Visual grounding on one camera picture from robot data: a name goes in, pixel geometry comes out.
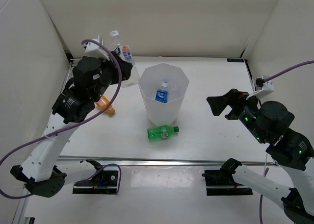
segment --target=translucent bucket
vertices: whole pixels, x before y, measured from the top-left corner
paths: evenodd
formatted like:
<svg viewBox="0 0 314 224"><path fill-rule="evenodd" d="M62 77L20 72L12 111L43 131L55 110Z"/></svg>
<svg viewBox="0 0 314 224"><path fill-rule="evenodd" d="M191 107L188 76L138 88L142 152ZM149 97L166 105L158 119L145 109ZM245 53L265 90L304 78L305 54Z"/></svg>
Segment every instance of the translucent bucket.
<svg viewBox="0 0 314 224"><path fill-rule="evenodd" d="M168 82L168 102L155 101L163 81ZM170 125L177 119L189 80L180 67L161 63L145 69L139 80L148 119L156 126Z"/></svg>

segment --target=white floor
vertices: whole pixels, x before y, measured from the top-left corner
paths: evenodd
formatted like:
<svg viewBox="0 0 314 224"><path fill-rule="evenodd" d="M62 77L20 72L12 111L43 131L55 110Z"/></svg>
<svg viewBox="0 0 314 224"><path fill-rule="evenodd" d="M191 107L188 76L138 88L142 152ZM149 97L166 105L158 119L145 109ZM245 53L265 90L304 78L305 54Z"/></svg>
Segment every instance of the white floor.
<svg viewBox="0 0 314 224"><path fill-rule="evenodd" d="M263 167L250 167L262 174ZM31 197L25 217L35 224L257 224L260 195L208 197L201 166L122 167L118 195L73 195L65 186L52 198ZM292 186L271 167L268 178ZM270 200L263 200L265 224L292 223Z"/></svg>
<svg viewBox="0 0 314 224"><path fill-rule="evenodd" d="M178 135L149 143L147 119L138 86L121 89L113 107L113 117L101 115L81 126L70 138L62 156L115 157L169 160L226 161L233 157L242 162L265 161L265 149L239 121L212 115L206 98L227 93L232 88L252 92L245 63L230 63L226 58L138 57L141 75L146 67L162 62L182 68L190 83L178 119ZM105 96L112 97L116 86Z"/></svg>

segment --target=plastic bottle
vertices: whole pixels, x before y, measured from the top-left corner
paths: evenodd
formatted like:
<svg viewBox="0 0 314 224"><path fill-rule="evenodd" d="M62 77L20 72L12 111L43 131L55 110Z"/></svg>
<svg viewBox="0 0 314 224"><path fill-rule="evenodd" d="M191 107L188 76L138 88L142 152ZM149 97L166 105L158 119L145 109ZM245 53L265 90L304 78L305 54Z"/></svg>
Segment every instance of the plastic bottle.
<svg viewBox="0 0 314 224"><path fill-rule="evenodd" d="M147 129L149 140L161 140L163 138L171 137L175 132L179 132L179 127L171 127L168 125L161 127L151 127Z"/></svg>
<svg viewBox="0 0 314 224"><path fill-rule="evenodd" d="M122 60L133 65L130 78L128 80L122 81L121 87L126 88L138 84L139 74L135 66L135 61L130 51L130 47L128 45L122 44L118 31L114 30L110 32L110 36L112 40L110 42L109 49L111 51L115 51Z"/></svg>
<svg viewBox="0 0 314 224"><path fill-rule="evenodd" d="M104 96L102 95L102 97L99 99L98 102L96 102L96 105L101 109L103 110L109 103L109 100ZM107 113L108 115L114 115L116 111L112 108L112 106L110 106L106 111L105 113Z"/></svg>
<svg viewBox="0 0 314 224"><path fill-rule="evenodd" d="M168 83L167 82L162 82L161 87L157 90L155 100L161 103L168 102Z"/></svg>

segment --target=white container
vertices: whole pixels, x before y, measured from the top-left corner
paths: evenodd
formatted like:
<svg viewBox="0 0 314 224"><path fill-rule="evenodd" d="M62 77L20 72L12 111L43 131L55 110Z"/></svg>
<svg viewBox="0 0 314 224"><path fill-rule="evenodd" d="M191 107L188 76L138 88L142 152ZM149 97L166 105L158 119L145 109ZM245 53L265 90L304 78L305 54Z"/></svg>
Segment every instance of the white container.
<svg viewBox="0 0 314 224"><path fill-rule="evenodd" d="M155 100L163 81L168 82L168 102ZM156 126L170 125L177 119L189 80L180 67L160 63L145 69L139 79L148 119Z"/></svg>

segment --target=white wall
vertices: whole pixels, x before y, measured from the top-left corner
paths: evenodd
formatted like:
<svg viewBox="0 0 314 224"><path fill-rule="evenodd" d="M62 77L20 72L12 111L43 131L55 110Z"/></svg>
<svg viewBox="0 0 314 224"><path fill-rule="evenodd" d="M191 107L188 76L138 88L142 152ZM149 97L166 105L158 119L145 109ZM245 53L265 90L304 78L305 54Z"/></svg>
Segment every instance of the white wall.
<svg viewBox="0 0 314 224"><path fill-rule="evenodd" d="M41 0L74 57L80 41L119 30L136 56L237 56L278 0Z"/></svg>
<svg viewBox="0 0 314 224"><path fill-rule="evenodd" d="M314 0L279 0L249 56L253 76L273 75L297 63L314 60ZM295 115L292 129L314 145L314 65L300 67L274 80L265 100L283 103Z"/></svg>
<svg viewBox="0 0 314 224"><path fill-rule="evenodd" d="M0 0L0 157L41 135L68 63L40 0ZM0 167L0 187L20 195L9 173L29 149ZM0 196L0 223L12 222L16 200Z"/></svg>

